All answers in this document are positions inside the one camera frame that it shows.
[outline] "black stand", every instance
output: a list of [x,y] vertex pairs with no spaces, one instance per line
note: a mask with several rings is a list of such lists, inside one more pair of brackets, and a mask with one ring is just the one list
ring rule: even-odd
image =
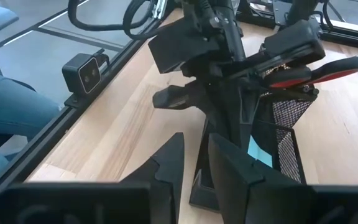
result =
[[[302,91],[304,91],[307,100],[271,93],[262,94],[255,112],[251,134],[259,147],[272,156],[273,169],[301,184],[305,184],[305,174],[292,126],[317,98],[318,91],[314,86],[308,86]],[[219,212],[208,155],[209,135],[213,132],[214,128],[206,120],[198,153],[190,204]]]

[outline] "small camera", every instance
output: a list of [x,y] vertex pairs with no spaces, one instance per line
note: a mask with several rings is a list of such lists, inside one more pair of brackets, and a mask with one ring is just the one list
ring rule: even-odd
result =
[[103,51],[101,49],[93,55],[77,54],[63,66],[62,73],[70,92],[76,96],[86,96],[99,85],[102,79],[99,67],[109,62]]

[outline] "wooden surface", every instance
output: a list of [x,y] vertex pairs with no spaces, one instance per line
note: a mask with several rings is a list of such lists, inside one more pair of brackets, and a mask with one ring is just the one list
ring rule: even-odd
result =
[[[167,21],[181,17],[174,11]],[[247,55],[258,51],[272,30],[241,24]],[[311,67],[358,54],[324,43],[327,57]],[[219,214],[189,206],[204,114],[196,108],[156,110],[152,95],[190,79],[158,73],[147,44],[66,133],[29,181],[115,182],[145,162],[175,132],[185,135],[180,223],[221,223]],[[317,85],[318,99],[295,125],[309,184],[358,185],[358,74]]]

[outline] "black mesh basket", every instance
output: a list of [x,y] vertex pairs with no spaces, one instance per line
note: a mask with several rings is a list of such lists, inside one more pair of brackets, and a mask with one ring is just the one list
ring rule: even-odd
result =
[[315,98],[285,98],[265,93],[260,98],[252,126],[252,136],[259,147],[272,156],[273,168],[301,184],[305,184],[306,179],[292,127]]

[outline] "black plastic part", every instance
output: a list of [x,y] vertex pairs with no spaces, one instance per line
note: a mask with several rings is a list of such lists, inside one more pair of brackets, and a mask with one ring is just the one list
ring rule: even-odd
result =
[[193,186],[191,188],[190,204],[213,212],[218,212],[219,204],[215,195],[208,158],[209,134],[213,129],[212,124],[206,119],[197,157]]
[[187,83],[184,87],[170,85],[153,95],[154,108],[183,110],[198,103],[206,96],[205,89],[198,81]]
[[245,94],[240,95],[239,143],[242,149],[248,150],[252,124],[254,123],[255,113],[259,105],[260,93],[258,91],[246,91]]
[[299,102],[301,101],[313,102],[315,99],[317,99],[319,90],[314,88],[312,89],[312,91],[308,91],[305,93],[302,89],[302,85],[300,85],[300,87],[294,87],[286,90],[280,88],[271,88],[269,89],[269,92],[275,95],[274,96],[275,100],[281,99],[282,101],[298,100]]
[[298,217],[307,217],[310,203],[296,207],[299,195],[288,190],[298,182],[256,161],[217,134],[210,135],[208,151],[224,223],[293,223]]
[[358,186],[310,186],[316,192],[310,223],[357,223]]
[[293,0],[287,15],[287,25],[291,26],[302,19],[309,20],[318,3],[319,0]]
[[0,194],[0,224],[151,223],[150,188],[147,182],[13,185]]
[[149,48],[160,73],[172,72],[191,58],[218,50],[218,44],[205,41],[189,17],[179,19],[149,42]]
[[307,65],[326,56],[318,36],[318,30],[308,21],[298,21],[296,24],[265,38],[265,49],[271,56],[282,55],[307,45],[313,49],[312,54],[288,63],[289,67]]
[[288,13],[292,4],[284,1],[272,1],[272,7],[274,8],[274,22],[277,26],[280,26],[280,30],[286,28],[288,23]]
[[233,62],[242,62],[246,59],[246,53],[244,52],[244,47],[242,45],[241,33],[239,32],[236,17],[233,13],[231,0],[225,1],[229,7],[219,6],[213,8],[216,10],[218,17],[223,18],[221,24],[223,25],[224,36],[226,40],[225,44],[227,45],[228,52],[231,54],[230,56]]
[[176,133],[120,183],[9,187],[0,194],[0,223],[178,223],[183,168]]
[[107,66],[110,66],[110,58],[108,55],[104,54],[104,49],[98,50],[93,56],[96,58],[98,66],[102,66],[102,64],[107,63]]

